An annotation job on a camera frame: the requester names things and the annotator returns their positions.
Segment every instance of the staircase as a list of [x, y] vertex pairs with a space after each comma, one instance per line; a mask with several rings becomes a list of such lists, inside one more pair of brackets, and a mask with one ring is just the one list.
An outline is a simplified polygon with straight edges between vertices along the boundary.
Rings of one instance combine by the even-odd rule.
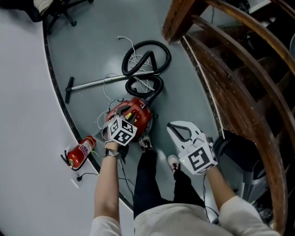
[[[295, 20], [286, 2], [273, 2]], [[243, 25], [213, 26], [199, 17], [208, 5]], [[202, 30], [187, 33], [193, 24]], [[289, 50], [253, 17], [221, 0], [172, 1], [163, 34], [168, 42], [180, 40], [184, 46], [209, 100], [216, 104], [213, 113], [223, 129], [255, 142], [270, 187], [275, 230], [293, 235], [295, 60]], [[267, 50], [253, 49], [249, 38], [258, 35], [267, 42]]]

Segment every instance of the white cloth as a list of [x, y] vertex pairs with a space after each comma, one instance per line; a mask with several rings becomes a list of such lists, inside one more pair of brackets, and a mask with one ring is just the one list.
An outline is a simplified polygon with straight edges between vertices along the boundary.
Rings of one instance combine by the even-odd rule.
[[43, 15], [43, 13], [50, 7], [52, 3], [53, 0], [34, 0], [34, 6], [37, 8], [40, 15]]
[[[207, 221], [200, 206], [166, 204], [149, 209], [135, 219], [135, 236], [279, 236], [265, 225], [255, 208], [233, 197], [220, 209], [219, 224]], [[120, 236], [119, 223], [106, 216], [92, 222], [90, 236]]]

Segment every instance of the gray machine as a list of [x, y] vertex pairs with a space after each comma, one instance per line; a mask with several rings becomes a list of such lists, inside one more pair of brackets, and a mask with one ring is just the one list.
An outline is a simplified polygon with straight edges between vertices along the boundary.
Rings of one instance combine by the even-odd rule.
[[266, 173], [255, 144], [230, 132], [214, 143], [220, 170], [235, 193], [248, 202], [267, 190]]

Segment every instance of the gray floor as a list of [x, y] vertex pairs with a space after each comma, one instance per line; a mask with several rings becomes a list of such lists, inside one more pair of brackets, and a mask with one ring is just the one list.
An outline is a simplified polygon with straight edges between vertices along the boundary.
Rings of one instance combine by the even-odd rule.
[[[73, 8], [70, 13], [77, 21], [77, 26], [71, 27], [62, 18], [57, 21], [49, 37], [51, 59], [60, 90], [64, 91], [71, 76], [75, 77], [75, 85], [79, 85], [101, 79], [108, 73], [121, 74], [122, 60], [131, 48], [131, 43], [118, 40], [118, 35], [126, 36], [134, 43], [157, 40], [167, 45], [161, 29], [169, 6], [169, 0], [94, 0], [93, 4], [86, 2]], [[152, 105], [159, 119], [154, 121], [150, 136], [159, 154], [156, 179], [160, 192], [162, 197], [172, 200], [174, 180], [166, 158], [176, 154], [176, 150], [166, 131], [167, 123], [175, 120], [192, 121], [214, 139], [218, 133], [204, 89], [185, 50], [177, 43], [167, 46], [172, 54], [172, 62], [160, 75], [165, 82], [165, 89]], [[156, 47], [150, 48], [160, 65], [165, 60], [164, 53]], [[125, 81], [107, 84], [106, 93], [111, 98], [125, 95], [124, 84]], [[103, 86], [72, 94], [67, 108], [81, 136], [98, 132], [96, 119], [108, 102]], [[102, 143], [99, 143], [97, 153], [102, 149]], [[127, 178], [134, 183], [140, 155], [137, 144], [131, 144], [124, 168]], [[101, 158], [97, 158], [97, 161], [101, 164]], [[122, 177], [121, 167], [118, 170]], [[202, 195], [203, 176], [189, 176], [196, 191]], [[205, 183], [206, 205], [216, 209], [207, 181]], [[124, 180], [120, 181], [120, 191], [132, 202]], [[210, 211], [208, 213], [213, 218], [214, 214]]]

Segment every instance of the shoe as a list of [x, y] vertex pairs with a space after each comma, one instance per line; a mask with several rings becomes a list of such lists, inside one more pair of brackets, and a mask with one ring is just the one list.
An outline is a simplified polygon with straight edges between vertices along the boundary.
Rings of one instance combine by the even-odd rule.
[[175, 173], [177, 170], [180, 170], [180, 161], [176, 155], [170, 155], [168, 157], [168, 164], [173, 170], [173, 173]]
[[142, 150], [144, 152], [146, 152], [147, 150], [153, 150], [154, 151], [151, 139], [149, 138], [148, 135], [145, 135], [145, 136], [141, 137], [138, 140], [138, 143], [139, 143], [139, 146], [142, 148]]

